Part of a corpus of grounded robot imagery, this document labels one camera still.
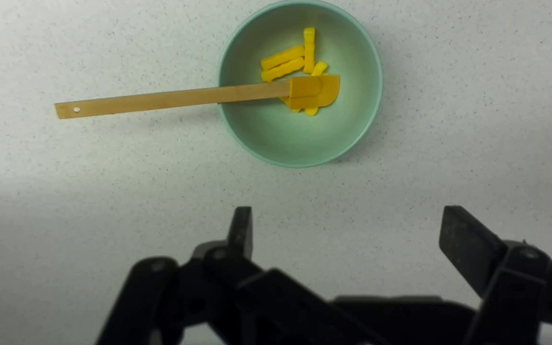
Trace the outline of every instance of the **mint green bowl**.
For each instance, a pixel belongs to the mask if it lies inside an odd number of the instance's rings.
[[[279,100],[221,105],[242,148],[279,167],[315,167],[348,153],[374,123],[384,90],[373,36],[353,15],[323,0],[286,0],[256,13],[227,48],[219,82],[261,82],[259,61],[302,44],[305,27],[317,27],[317,61],[342,77],[334,105],[317,117],[292,113]]]

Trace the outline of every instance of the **white table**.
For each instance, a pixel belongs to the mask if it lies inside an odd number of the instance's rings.
[[[244,153],[213,105],[68,123],[52,107],[215,84],[269,0],[0,0],[3,345],[95,343],[133,263],[185,263],[236,205],[256,207],[258,263],[325,297],[476,305],[438,247],[451,203],[552,255],[552,2],[334,2],[380,44],[380,121],[344,159],[288,171]]]

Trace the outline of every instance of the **white surface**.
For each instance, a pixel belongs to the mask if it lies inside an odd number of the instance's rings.
[[[236,148],[217,107],[52,109],[213,84],[269,0],[0,0],[0,345],[95,343],[133,263],[187,261],[236,205],[256,207],[258,263],[327,297],[478,303],[438,249],[447,203],[552,255],[552,2],[334,2],[380,44],[380,121],[348,157],[286,171]]]

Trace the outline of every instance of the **yellow food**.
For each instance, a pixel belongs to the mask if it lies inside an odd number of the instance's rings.
[[[292,59],[298,59],[298,58],[304,58],[305,54],[305,48],[304,46],[294,46],[290,50],[282,50],[275,56],[269,56],[265,59],[261,59],[261,69],[267,71],[267,69],[275,69],[277,65],[282,65],[282,63],[288,63]]]
[[[315,40],[317,40],[317,29],[315,27],[307,27],[304,29],[304,58],[305,58],[305,65],[304,71],[305,73],[313,73],[315,69]]]
[[[292,73],[302,71],[302,69],[304,69],[304,58],[298,58],[298,59],[292,59],[292,61],[279,65],[275,69],[263,71],[261,81],[271,82],[275,79],[292,75]]]
[[[319,61],[319,63],[315,65],[315,69],[313,69],[313,77],[325,75],[327,71],[328,71],[328,63]],[[305,109],[305,113],[307,113],[309,117],[317,117],[319,107],[309,107],[309,109]]]

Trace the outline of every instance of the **green bowl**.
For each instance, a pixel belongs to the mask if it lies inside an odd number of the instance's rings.
[[[373,36],[353,15],[323,0],[286,0],[256,13],[227,48],[219,82],[261,82],[259,61],[302,44],[305,27],[317,27],[317,61],[342,77],[334,105],[317,117],[292,113],[279,100],[221,105],[238,142],[281,167],[315,167],[348,153],[374,123],[384,90]]]

